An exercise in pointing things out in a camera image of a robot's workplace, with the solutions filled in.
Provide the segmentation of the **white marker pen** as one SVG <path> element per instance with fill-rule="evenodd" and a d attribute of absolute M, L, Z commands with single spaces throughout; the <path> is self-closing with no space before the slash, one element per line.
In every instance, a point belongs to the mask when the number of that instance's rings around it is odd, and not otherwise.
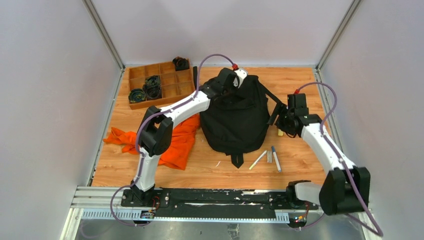
<path fill-rule="evenodd" d="M 280 161 L 278 159 L 278 155 L 277 155 L 277 152 L 276 152 L 276 149 L 275 149 L 274 146 L 271 147 L 271 153 L 272 153 L 274 162 L 276 164 L 277 171 L 281 173 L 282 172 L 282 168 L 281 168 Z"/>

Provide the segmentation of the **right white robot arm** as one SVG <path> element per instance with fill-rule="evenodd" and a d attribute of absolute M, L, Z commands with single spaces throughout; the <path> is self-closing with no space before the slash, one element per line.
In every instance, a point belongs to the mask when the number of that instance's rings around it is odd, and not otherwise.
<path fill-rule="evenodd" d="M 323 184 L 309 180 L 291 181 L 286 187 L 285 201 L 292 209 L 305 202 L 318 205 L 326 215 L 365 211 L 369 204 L 371 174 L 346 157 L 329 136 L 322 119 L 310 114 L 304 93 L 287 96 L 280 107 L 275 125 L 290 137 L 299 137 L 312 149 L 326 172 Z"/>

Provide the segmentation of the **black backpack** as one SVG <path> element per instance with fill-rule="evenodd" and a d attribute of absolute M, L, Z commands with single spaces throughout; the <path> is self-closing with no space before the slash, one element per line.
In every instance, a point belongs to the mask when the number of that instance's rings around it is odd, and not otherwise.
<path fill-rule="evenodd" d="M 200 112 L 200 126 L 209 146 L 230 156 L 240 168 L 244 154 L 258 150 L 265 141 L 268 120 L 282 101 L 269 91 L 257 75 L 247 75 L 240 88 L 210 102 Z"/>

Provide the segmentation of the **yellow-green pencil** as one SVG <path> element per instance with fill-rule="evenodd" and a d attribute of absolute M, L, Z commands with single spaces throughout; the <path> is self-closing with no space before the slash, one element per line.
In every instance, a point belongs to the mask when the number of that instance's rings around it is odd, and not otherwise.
<path fill-rule="evenodd" d="M 267 154 L 267 150 L 263 151 L 259 157 L 249 166 L 249 170 L 252 170 L 257 164 L 258 162 Z"/>

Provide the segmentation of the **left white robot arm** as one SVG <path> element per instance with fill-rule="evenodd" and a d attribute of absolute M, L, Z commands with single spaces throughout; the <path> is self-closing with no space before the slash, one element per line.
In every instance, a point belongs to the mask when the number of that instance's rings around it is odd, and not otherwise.
<path fill-rule="evenodd" d="M 241 87 L 248 73 L 243 68 L 223 68 L 218 76 L 204 84 L 197 84 L 189 96 L 171 105 L 149 107 L 137 131 L 135 146 L 139 153 L 138 169 L 130 189 L 140 206 L 153 201 L 155 174 L 161 155 L 172 142 L 174 128 L 189 117 L 206 111 L 212 100 Z"/>

